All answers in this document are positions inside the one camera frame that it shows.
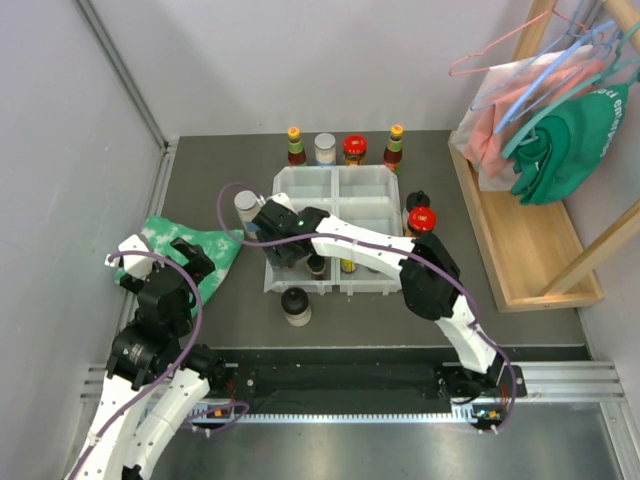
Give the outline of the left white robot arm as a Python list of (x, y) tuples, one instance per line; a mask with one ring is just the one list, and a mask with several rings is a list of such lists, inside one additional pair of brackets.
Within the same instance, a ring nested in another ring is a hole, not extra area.
[(148, 247), (142, 235), (106, 259), (120, 266), (138, 302), (114, 338), (102, 394), (70, 479), (148, 479), (189, 412), (226, 387), (224, 360), (195, 343), (203, 303), (198, 285), (215, 270), (203, 248), (181, 237), (171, 247), (185, 265)]

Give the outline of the black cap pepper bottle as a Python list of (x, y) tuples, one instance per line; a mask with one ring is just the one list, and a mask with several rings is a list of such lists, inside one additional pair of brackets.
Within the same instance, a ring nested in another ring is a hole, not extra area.
[(326, 275), (326, 260), (324, 257), (313, 254), (307, 258), (307, 269), (315, 281), (324, 281)]

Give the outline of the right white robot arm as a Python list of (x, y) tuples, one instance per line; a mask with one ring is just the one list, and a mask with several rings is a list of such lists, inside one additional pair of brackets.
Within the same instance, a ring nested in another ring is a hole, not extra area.
[(254, 223), (258, 245), (274, 267), (315, 254), (350, 260), (399, 282), (406, 307), (434, 322), (454, 347), (469, 388), (487, 396), (502, 385), (508, 361), (481, 327), (477, 303), (435, 234), (382, 234), (315, 207), (296, 212), (273, 198), (260, 207)]

